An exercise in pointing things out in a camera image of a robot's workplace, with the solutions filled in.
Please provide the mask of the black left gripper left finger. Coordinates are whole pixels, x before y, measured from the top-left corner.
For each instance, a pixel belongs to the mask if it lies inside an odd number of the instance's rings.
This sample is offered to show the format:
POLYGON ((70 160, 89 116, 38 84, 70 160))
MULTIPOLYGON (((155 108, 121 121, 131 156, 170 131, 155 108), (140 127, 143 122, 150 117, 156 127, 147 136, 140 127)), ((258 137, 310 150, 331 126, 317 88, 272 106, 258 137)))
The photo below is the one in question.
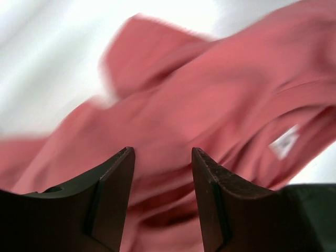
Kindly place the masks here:
POLYGON ((119 251, 134 149, 42 193, 1 191, 1 251, 119 251))

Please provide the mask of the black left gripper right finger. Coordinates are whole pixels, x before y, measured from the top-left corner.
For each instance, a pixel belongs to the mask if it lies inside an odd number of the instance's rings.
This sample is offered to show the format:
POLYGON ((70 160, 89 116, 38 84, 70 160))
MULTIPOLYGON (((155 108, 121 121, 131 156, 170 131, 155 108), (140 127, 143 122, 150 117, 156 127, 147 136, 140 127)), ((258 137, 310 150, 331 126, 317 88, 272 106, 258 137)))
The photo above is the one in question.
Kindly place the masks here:
POLYGON ((205 251, 324 251, 299 199, 257 186, 192 149, 205 251))

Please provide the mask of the red t shirt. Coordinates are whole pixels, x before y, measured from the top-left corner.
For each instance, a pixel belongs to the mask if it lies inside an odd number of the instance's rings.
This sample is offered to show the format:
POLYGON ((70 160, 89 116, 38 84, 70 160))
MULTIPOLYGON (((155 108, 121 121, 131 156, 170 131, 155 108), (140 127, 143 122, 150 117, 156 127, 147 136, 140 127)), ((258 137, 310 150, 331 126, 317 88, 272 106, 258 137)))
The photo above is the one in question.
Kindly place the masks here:
POLYGON ((90 99, 50 135, 1 140, 1 191, 42 193, 131 147, 119 251, 205 251, 192 173, 200 148, 296 196, 335 251, 335 186, 289 185, 335 141, 335 1, 298 1, 218 40, 135 15, 103 70, 115 104, 90 99))

